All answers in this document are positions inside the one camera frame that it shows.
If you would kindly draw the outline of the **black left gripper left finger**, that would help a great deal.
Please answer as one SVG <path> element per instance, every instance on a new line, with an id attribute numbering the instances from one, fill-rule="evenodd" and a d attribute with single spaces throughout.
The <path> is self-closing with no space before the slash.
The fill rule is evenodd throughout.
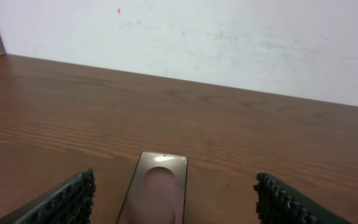
<path id="1" fill-rule="evenodd" d="M 93 169 L 84 170 L 1 217 L 0 224 L 87 224 L 95 191 Z"/>

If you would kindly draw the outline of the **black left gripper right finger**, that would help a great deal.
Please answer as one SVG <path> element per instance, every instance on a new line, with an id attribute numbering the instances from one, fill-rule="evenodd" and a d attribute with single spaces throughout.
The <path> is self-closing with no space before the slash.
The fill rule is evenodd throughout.
<path id="1" fill-rule="evenodd" d="M 256 179 L 260 224 L 351 224 L 272 174 L 261 172 Z"/>

